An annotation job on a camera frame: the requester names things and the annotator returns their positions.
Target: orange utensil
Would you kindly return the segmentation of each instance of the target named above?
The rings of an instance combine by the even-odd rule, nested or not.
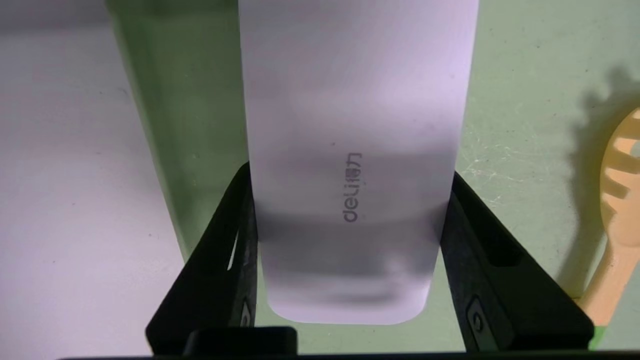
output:
[[[600,213],[607,247],[580,307],[596,326],[609,324],[640,259],[640,108],[622,120],[604,153],[600,169]]]

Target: green object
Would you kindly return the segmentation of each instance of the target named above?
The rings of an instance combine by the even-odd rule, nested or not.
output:
[[[108,1],[184,256],[247,160],[235,1]],[[481,1],[457,169],[574,297],[602,253],[598,171],[640,104],[640,2]],[[292,324],[302,352],[463,350],[442,259],[428,306],[393,326]],[[636,271],[598,348],[640,344]]]
[[[589,343],[589,350],[597,350],[598,349],[598,345],[600,344],[600,342],[602,341],[602,338],[604,337],[605,330],[607,330],[606,326],[596,326],[595,327],[595,332],[593,334],[593,339],[591,339],[591,342]]]

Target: green surface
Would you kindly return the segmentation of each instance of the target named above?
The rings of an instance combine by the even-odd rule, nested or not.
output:
[[[233,1],[110,1],[184,255],[247,159]],[[598,169],[640,105],[640,1],[481,1],[457,169],[573,296],[604,234]],[[291,324],[266,305],[258,324]],[[461,350],[442,259],[426,310],[394,326],[294,324],[302,352]],[[640,345],[636,271],[599,348]]]

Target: orange plastic object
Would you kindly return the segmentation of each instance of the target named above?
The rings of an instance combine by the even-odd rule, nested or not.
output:
[[[622,120],[604,153],[600,213],[609,241],[580,307],[596,326],[608,325],[640,259],[640,108]]]

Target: deli logo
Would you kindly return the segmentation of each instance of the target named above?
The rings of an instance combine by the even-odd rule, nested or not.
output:
[[[362,154],[350,152],[347,155],[347,166],[344,169],[344,210],[342,217],[346,222],[358,220],[358,192],[360,192],[360,163]]]

